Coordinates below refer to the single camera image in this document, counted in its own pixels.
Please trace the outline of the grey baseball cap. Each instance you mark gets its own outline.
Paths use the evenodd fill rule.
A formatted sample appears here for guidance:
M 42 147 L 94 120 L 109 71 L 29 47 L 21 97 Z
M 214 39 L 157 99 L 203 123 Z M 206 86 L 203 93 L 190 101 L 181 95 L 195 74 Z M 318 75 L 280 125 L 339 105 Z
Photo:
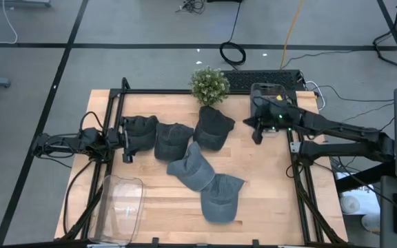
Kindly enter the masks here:
M 214 224 L 231 223 L 237 214 L 238 195 L 245 181 L 229 174 L 215 174 L 201 191 L 201 210 L 206 221 Z
M 215 171 L 201 153 L 200 145 L 194 141 L 181 160 L 167 165 L 167 174 L 177 177 L 194 192 L 205 189 L 214 179 Z

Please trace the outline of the white round container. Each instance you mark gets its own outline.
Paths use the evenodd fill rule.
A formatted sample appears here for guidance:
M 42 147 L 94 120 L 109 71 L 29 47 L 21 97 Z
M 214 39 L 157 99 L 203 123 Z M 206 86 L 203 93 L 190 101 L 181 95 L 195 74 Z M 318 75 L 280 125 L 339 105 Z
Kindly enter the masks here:
M 376 233 L 380 231 L 380 215 L 366 214 L 361 218 L 362 226 L 369 232 Z

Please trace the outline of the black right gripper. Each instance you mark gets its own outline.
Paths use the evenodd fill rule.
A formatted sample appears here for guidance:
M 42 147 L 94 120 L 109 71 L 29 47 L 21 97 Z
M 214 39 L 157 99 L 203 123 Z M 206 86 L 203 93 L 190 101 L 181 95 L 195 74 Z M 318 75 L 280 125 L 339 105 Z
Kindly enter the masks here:
M 280 113 L 281 108 L 271 103 L 262 104 L 256 108 L 252 117 L 243 120 L 244 124 L 254 127 L 252 139 L 255 144 L 260 145 L 263 140 L 263 132 L 272 130 L 288 130 L 289 122 L 285 119 L 285 115 Z

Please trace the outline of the white paper roll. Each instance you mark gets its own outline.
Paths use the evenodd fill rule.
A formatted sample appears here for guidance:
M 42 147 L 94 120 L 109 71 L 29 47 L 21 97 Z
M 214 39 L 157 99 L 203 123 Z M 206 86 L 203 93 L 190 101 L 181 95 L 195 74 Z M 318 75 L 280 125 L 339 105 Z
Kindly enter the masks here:
M 344 214 L 354 214 L 360 209 L 360 203 L 354 196 L 340 198 L 340 208 Z

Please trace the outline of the black desk beam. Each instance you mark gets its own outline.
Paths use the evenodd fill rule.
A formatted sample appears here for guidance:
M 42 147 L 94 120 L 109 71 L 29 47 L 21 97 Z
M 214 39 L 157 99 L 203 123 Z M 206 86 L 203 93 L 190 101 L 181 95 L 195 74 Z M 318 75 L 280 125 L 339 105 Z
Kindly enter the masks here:
M 381 163 L 364 171 L 350 174 L 336 181 L 338 193 L 343 193 L 361 186 L 371 185 L 380 182 L 383 176 L 395 176 L 395 161 Z

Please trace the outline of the black baseball cap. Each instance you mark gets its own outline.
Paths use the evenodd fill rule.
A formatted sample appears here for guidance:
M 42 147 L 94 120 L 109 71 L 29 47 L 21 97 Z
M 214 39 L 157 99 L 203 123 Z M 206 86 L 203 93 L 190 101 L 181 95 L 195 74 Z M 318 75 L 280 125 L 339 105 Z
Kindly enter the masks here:
M 180 123 L 157 123 L 154 147 L 155 157 L 167 162 L 182 159 L 193 133 L 193 128 Z
M 234 129 L 235 121 L 219 110 L 203 106 L 198 113 L 193 141 L 201 148 L 219 151 L 225 144 L 229 133 Z
M 124 116 L 125 127 L 130 140 L 130 153 L 135 155 L 140 151 L 148 151 L 154 147 L 156 140 L 156 116 Z

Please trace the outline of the small potted green plant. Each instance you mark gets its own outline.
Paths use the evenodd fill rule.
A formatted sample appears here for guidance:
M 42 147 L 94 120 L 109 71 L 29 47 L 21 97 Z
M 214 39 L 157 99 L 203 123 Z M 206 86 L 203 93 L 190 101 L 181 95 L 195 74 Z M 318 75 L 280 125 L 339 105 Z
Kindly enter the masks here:
M 230 83 L 224 72 L 209 66 L 195 70 L 189 83 L 192 96 L 203 106 L 222 103 L 230 93 Z

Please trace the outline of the clear plastic bin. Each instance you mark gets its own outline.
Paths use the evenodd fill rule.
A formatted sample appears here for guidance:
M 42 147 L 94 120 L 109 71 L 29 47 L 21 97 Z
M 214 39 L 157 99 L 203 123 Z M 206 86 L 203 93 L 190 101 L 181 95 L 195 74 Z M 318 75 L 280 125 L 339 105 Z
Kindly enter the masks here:
M 102 245 L 124 247 L 137 236 L 145 188 L 139 178 L 106 176 L 103 192 L 94 210 L 88 239 Z
M 278 101 L 276 97 L 280 95 L 283 100 Z M 251 86 L 250 91 L 250 114 L 254 115 L 256 108 L 262 104 L 271 103 L 281 108 L 280 113 L 283 112 L 283 108 L 287 105 L 287 92 L 282 85 L 271 84 L 271 83 L 254 83 Z

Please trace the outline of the black metal table frame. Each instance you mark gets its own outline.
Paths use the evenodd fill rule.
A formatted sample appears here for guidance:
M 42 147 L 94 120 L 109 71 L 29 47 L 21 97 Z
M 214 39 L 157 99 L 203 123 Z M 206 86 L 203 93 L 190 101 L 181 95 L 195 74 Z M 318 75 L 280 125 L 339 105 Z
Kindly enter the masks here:
M 125 95 L 122 115 L 157 116 L 162 123 L 194 127 L 200 105 L 187 90 L 130 90 Z M 304 245 L 297 194 L 293 178 L 285 175 L 291 164 L 288 134 L 263 135 L 255 145 L 252 128 L 242 120 L 250 115 L 246 95 L 229 95 L 216 107 L 236 121 L 234 130 L 219 152 L 203 155 L 217 173 L 245 180 L 235 221 L 227 225 L 207 222 L 201 213 L 200 194 L 189 190 L 176 177 L 166 174 L 166 163 L 153 150 L 137 153 L 134 162 L 123 163 L 123 150 L 116 151 L 112 174 L 140 178 L 144 197 L 138 231 L 131 245 L 151 243 L 198 245 Z M 91 164 L 75 181 L 68 200 L 67 227 L 75 224 L 85 210 L 95 165 Z M 319 166 L 311 168 L 319 211 L 343 240 L 347 240 L 333 174 Z

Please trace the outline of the black keyboard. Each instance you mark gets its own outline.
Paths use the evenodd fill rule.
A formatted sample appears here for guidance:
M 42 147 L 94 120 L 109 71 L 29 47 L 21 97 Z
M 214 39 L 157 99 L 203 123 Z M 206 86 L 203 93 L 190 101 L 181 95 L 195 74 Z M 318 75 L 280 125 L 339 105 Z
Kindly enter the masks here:
M 300 70 L 223 70 L 232 92 L 249 92 L 254 83 L 282 85 L 286 90 L 303 91 L 305 79 Z

